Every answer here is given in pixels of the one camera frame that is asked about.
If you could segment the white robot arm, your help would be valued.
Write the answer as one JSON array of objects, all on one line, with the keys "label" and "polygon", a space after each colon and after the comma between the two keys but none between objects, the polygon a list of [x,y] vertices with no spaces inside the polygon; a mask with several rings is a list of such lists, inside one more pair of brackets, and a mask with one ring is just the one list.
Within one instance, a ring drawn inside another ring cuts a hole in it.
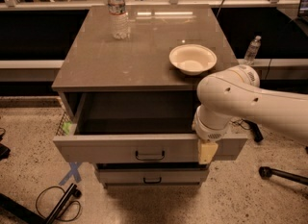
[{"label": "white robot arm", "polygon": [[246,119],[308,145],[308,95],[260,88],[257,72],[237,65],[203,78],[196,89],[200,106],[192,128],[198,160],[212,161],[232,117]]}]

